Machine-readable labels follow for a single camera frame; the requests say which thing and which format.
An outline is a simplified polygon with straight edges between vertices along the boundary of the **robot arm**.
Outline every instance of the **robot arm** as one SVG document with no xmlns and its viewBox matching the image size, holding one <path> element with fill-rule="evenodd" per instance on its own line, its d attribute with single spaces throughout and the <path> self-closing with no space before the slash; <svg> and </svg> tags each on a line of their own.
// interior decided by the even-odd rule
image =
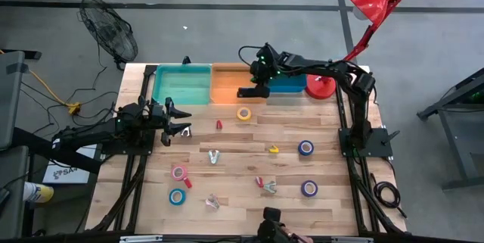
<svg viewBox="0 0 484 243">
<path fill-rule="evenodd" d="M 365 148 L 371 134 L 371 124 L 367 120 L 368 99 L 375 84 L 371 73 L 349 61 L 314 61 L 285 51 L 278 54 L 268 43 L 260 48 L 256 56 L 258 60 L 250 65 L 256 87 L 239 88 L 238 97 L 267 98 L 270 94 L 268 81 L 281 74 L 296 76 L 305 73 L 332 77 L 354 104 L 355 120 L 349 142 L 357 149 Z"/>
<path fill-rule="evenodd" d="M 164 107 L 165 110 L 162 105 L 149 104 L 149 101 L 139 98 L 138 103 L 120 107 L 117 116 L 106 122 L 78 128 L 67 127 L 61 130 L 52 138 L 54 140 L 52 148 L 75 151 L 85 145 L 119 140 L 126 145 L 139 146 L 146 141 L 146 133 L 150 129 L 162 129 L 161 142 L 165 146 L 170 146 L 169 136 L 174 136 L 191 125 L 190 123 L 174 124 L 170 119 L 189 117 L 191 114 L 175 109 L 171 98 L 166 98 Z"/>
</svg>

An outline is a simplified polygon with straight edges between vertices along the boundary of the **orange bin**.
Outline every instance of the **orange bin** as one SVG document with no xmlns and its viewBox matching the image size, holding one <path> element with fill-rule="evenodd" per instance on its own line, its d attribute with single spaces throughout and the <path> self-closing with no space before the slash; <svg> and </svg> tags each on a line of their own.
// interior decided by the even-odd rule
<svg viewBox="0 0 484 243">
<path fill-rule="evenodd" d="M 253 88 L 253 77 L 246 64 L 212 64 L 210 99 L 215 104 L 265 103 L 265 98 L 238 98 L 239 88 Z"/>
</svg>

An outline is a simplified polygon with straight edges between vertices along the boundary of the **fan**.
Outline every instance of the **fan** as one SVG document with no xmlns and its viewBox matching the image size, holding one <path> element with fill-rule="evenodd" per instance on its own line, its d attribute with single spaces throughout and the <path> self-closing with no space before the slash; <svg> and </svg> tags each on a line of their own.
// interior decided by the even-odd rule
<svg viewBox="0 0 484 243">
<path fill-rule="evenodd" d="M 124 70 L 119 64 L 133 61 L 138 55 L 131 25 L 101 0 L 82 0 L 79 13 L 98 44 L 113 56 L 116 67 Z"/>
</svg>

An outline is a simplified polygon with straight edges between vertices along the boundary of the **wooden tabletop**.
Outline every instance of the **wooden tabletop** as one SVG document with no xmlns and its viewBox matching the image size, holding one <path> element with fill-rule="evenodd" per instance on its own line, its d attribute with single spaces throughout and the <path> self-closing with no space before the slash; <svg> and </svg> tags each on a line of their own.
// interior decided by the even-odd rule
<svg viewBox="0 0 484 243">
<path fill-rule="evenodd" d="M 126 65 L 116 107 L 137 101 L 145 65 Z M 240 104 L 193 106 L 175 102 L 175 106 L 193 114 L 176 120 L 191 122 L 193 136 L 173 137 L 172 145 L 164 147 L 161 132 L 157 132 L 144 175 L 137 233 L 255 235 L 262 222 L 263 208 L 275 207 L 282 210 L 281 221 L 300 235 L 357 234 L 348 168 L 337 138 L 340 119 L 336 96 L 317 101 L 304 92 L 271 94 L 266 104 L 245 105 L 252 111 L 249 121 L 236 118 L 237 109 L 243 106 Z M 223 124 L 220 131 L 216 129 L 217 120 Z M 372 101 L 369 120 L 373 127 L 381 125 L 378 106 Z M 315 145 L 309 157 L 302 157 L 297 151 L 298 144 L 305 139 Z M 279 147 L 278 154 L 268 152 L 272 145 Z M 210 149 L 221 151 L 216 165 L 209 162 Z M 87 229 L 98 224 L 119 197 L 125 164 L 126 156 L 117 155 L 101 167 Z M 170 171 L 176 164 L 188 168 L 192 188 L 187 189 L 183 182 L 172 179 Z M 387 162 L 368 158 L 368 168 L 378 181 L 395 184 Z M 276 181 L 277 193 L 273 195 L 259 188 L 256 176 L 261 176 L 264 182 Z M 300 191 L 301 184 L 308 179 L 318 184 L 318 193 L 313 198 L 304 197 Z M 174 188 L 187 193 L 182 206 L 169 203 L 168 196 Z M 210 194 L 219 197 L 218 210 L 205 205 Z M 370 228 L 368 206 L 361 195 L 360 199 L 365 223 Z M 129 218 L 131 199 L 127 204 L 124 224 Z M 383 209 L 400 229 L 406 230 L 397 210 Z"/>
</svg>

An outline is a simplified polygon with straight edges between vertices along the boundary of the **navy tape roll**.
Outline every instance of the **navy tape roll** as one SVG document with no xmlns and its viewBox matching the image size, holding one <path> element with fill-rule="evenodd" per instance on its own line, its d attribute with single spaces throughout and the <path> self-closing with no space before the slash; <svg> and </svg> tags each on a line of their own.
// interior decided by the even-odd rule
<svg viewBox="0 0 484 243">
<path fill-rule="evenodd" d="M 312 192 L 308 192 L 306 190 L 307 185 L 312 186 Z M 308 198 L 314 197 L 318 193 L 318 185 L 316 184 L 316 182 L 313 182 L 312 180 L 307 180 L 307 181 L 302 183 L 301 192 L 302 192 L 303 195 L 305 195 Z"/>
<path fill-rule="evenodd" d="M 309 156 L 315 150 L 315 146 L 308 140 L 300 142 L 297 150 L 302 156 Z"/>
<path fill-rule="evenodd" d="M 180 194 L 180 200 L 179 201 L 175 201 L 175 199 L 174 199 L 176 194 Z M 169 197 L 168 197 L 169 203 L 176 205 L 176 206 L 182 205 L 185 202 L 185 198 L 186 198 L 185 191 L 183 191 L 179 188 L 173 189 L 169 193 Z"/>
</svg>

